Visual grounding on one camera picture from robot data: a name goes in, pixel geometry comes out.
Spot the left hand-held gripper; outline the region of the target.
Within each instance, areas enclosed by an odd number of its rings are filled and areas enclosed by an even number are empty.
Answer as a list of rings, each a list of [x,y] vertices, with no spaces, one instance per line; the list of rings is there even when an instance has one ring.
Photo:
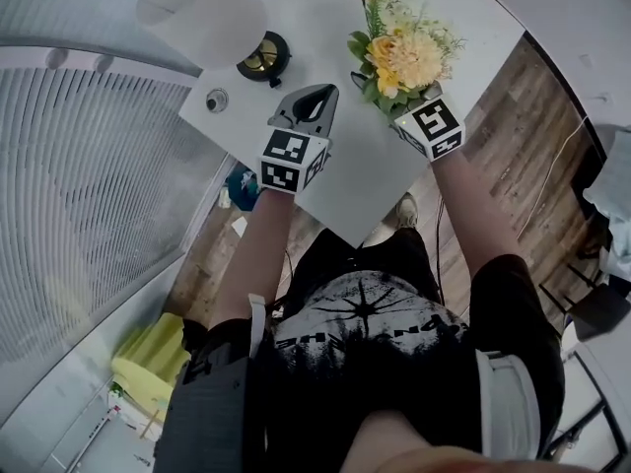
[[[323,171],[330,158],[329,132],[339,99],[333,84],[317,84],[287,95],[280,113],[268,124],[273,127],[258,156],[258,184],[297,195]],[[315,120],[311,117],[320,104]]]

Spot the yellow artificial flowers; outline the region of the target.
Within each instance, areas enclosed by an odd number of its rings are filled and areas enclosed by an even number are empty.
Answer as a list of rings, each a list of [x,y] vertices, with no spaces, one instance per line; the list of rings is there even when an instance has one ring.
[[[374,93],[363,95],[364,100],[393,119],[397,103],[449,79],[464,39],[410,0],[357,1],[366,29],[352,32],[347,47],[360,61],[360,73],[375,79]]]

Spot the person's left forearm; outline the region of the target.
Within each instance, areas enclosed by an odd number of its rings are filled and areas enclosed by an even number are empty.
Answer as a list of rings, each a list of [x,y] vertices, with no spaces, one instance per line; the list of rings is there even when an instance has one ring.
[[[292,195],[270,189],[261,192],[223,275],[210,327],[251,317],[250,294],[266,304],[275,301],[293,209]]]

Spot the person's right forearm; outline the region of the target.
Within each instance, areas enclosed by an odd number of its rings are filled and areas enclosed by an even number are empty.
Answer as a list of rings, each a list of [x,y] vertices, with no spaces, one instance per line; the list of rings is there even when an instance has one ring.
[[[462,152],[432,162],[432,170],[470,276],[499,256],[519,253],[510,218]]]

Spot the green waste bin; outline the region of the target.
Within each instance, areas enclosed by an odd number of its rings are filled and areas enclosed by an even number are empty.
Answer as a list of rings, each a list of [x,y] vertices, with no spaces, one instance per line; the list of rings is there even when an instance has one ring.
[[[227,177],[229,198],[243,212],[251,212],[260,194],[254,171],[237,163]]]

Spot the table lamp with black base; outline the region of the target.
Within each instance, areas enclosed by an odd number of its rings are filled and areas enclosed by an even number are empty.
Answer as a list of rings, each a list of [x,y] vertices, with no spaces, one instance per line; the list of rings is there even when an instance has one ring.
[[[203,70],[235,66],[247,79],[276,88],[291,57],[267,29],[260,0],[138,0],[139,23]]]

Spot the person's beige shoe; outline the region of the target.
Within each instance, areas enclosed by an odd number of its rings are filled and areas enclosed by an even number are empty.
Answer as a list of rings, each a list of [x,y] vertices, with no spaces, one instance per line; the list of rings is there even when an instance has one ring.
[[[395,208],[395,227],[400,229],[417,228],[418,223],[418,207],[414,196],[410,192],[406,192],[397,202]]]

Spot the person's black shorts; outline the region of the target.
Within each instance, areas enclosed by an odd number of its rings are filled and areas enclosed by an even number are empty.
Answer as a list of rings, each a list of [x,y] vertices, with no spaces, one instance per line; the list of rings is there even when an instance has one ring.
[[[425,243],[416,230],[398,229],[384,242],[355,248],[325,229],[295,268],[284,316],[298,313],[317,288],[354,271],[378,271],[385,275],[385,280],[397,277],[412,285],[420,296],[436,303],[441,300]]]

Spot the pale crumpled cloth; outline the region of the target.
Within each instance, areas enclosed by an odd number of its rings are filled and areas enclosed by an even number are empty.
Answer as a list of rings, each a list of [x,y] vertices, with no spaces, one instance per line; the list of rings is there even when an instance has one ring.
[[[605,163],[583,197],[608,220],[600,269],[631,283],[631,127],[617,129]]]

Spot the black printed t-shirt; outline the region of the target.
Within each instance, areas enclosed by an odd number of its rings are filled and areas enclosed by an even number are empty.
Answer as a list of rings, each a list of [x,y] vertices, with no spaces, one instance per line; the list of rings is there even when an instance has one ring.
[[[362,422],[402,414],[431,445],[482,450],[477,357],[518,358],[538,407],[540,444],[565,396],[560,346],[525,262],[506,254],[474,276],[462,320],[383,272],[341,275],[316,289],[257,353],[267,467],[337,473]]]

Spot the dark chair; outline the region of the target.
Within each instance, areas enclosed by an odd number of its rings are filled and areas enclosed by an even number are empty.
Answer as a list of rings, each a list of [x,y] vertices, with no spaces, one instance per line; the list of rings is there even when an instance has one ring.
[[[584,159],[574,174],[571,187],[580,207],[579,220],[584,221],[584,225],[569,254],[538,288],[547,319],[559,331],[568,321],[567,311],[587,295],[593,285],[608,284],[631,301],[631,283],[609,277],[600,269],[600,251],[609,249],[611,243],[609,220],[583,197],[584,190],[595,181],[601,168],[602,165],[589,164],[588,159]]]

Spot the yellow-green skirted round table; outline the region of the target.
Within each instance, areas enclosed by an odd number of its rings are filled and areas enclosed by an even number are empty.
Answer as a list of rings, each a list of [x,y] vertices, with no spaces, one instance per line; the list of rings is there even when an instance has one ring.
[[[180,371],[190,360],[182,339],[183,319],[164,312],[155,323],[134,329],[111,360],[113,381],[159,424],[165,421]]]

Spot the grey backpack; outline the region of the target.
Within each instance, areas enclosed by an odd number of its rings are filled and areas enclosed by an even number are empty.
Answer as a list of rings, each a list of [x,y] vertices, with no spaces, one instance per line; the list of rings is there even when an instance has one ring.
[[[208,344],[183,367],[153,473],[255,473],[264,456],[250,341]]]

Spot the white waist pouch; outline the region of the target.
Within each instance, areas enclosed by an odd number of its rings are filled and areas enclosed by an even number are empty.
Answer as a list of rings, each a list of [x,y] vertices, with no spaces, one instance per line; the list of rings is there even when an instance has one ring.
[[[482,454],[497,460],[533,460],[541,429],[526,365],[515,355],[475,352],[479,374]]]

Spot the small round grey disc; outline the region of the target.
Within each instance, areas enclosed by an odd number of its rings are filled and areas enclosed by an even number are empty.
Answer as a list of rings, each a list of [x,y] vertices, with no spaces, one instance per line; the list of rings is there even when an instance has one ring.
[[[228,93],[222,88],[215,88],[208,92],[205,103],[211,113],[220,113],[228,106]]]

